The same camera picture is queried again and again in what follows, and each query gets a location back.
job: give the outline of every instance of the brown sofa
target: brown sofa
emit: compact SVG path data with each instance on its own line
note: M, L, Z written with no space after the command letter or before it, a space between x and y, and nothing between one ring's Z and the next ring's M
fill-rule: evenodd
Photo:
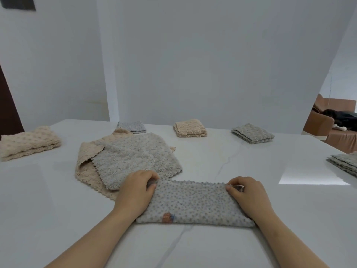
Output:
M357 132L334 130L332 129L333 118L321 114L326 109L354 112L355 107L356 101L354 100L328 99L319 94L306 121L303 133L313 135L345 153L357 151Z

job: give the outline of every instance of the dark doorway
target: dark doorway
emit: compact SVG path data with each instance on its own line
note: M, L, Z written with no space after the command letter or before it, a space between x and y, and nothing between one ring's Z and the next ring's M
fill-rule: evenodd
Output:
M2 135L24 131L15 103L0 66L0 140Z

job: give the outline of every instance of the forearm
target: forearm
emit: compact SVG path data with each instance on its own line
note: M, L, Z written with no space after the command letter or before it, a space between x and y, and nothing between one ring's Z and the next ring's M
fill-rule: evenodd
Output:
M46 268L104 267L115 245L132 222L122 213L110 213Z
M276 215L256 222L282 268L328 268Z

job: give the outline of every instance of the hand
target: hand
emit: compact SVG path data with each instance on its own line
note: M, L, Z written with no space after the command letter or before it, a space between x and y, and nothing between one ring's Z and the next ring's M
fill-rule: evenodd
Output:
M146 189L151 178L158 180L159 176L151 170L139 170L129 174L120 187L113 213L123 214L132 222L139 217L148 207L156 188L156 184L152 184Z
M229 185L243 185L244 192L239 192ZM256 181L252 177L239 176L227 183L226 190L258 225L260 221L275 215L269 197L260 181Z

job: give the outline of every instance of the white wall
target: white wall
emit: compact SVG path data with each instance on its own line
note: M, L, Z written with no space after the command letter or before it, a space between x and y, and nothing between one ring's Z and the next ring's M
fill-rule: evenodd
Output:
M322 85L321 95L328 98L330 87L331 98L357 100L357 10Z
M0 7L0 64L25 130L109 120L96 0Z
M119 116L300 133L356 0L109 0Z

